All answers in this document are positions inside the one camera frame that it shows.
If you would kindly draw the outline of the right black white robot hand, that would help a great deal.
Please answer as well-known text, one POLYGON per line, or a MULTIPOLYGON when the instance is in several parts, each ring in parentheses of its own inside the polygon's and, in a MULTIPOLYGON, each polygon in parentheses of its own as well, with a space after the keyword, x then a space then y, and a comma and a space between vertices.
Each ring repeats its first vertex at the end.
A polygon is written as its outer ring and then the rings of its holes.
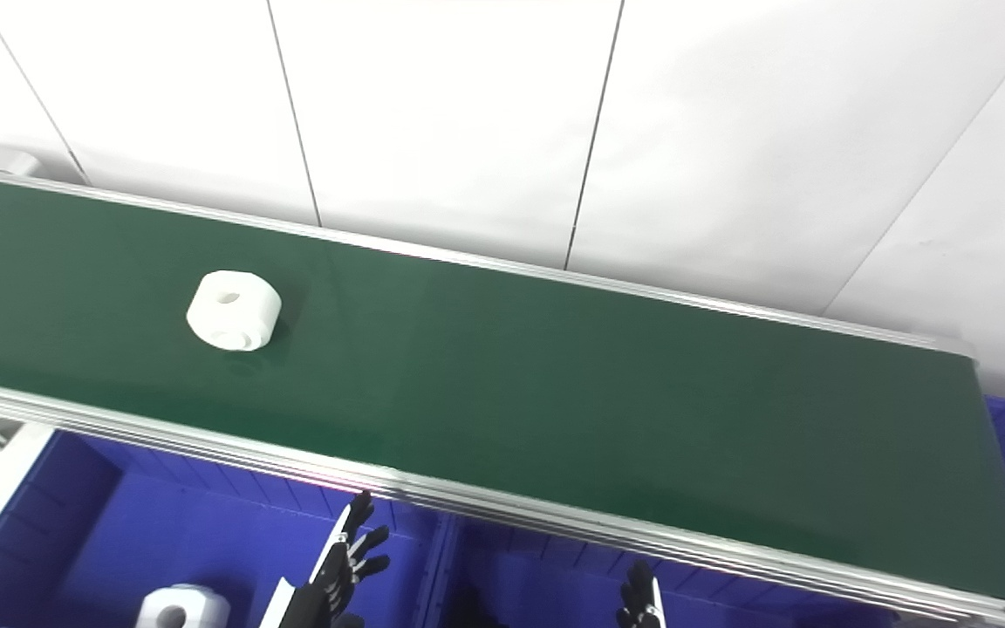
POLYGON ((619 597, 622 600, 622 607, 617 610, 619 627, 667 627, 659 581, 646 561, 637 560, 627 570, 619 597))

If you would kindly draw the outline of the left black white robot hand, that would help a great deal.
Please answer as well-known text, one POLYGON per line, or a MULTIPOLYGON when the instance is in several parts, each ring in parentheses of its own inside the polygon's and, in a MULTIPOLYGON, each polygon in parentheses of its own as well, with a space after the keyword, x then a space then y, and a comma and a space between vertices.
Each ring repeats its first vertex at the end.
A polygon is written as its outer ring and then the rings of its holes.
POLYGON ((364 627, 360 615, 348 611, 359 584, 386 571, 391 557, 371 551, 386 543, 390 529, 380 525, 371 531, 363 526, 375 510, 367 490, 348 503, 320 550, 311 575, 300 585, 280 579, 260 627, 364 627))

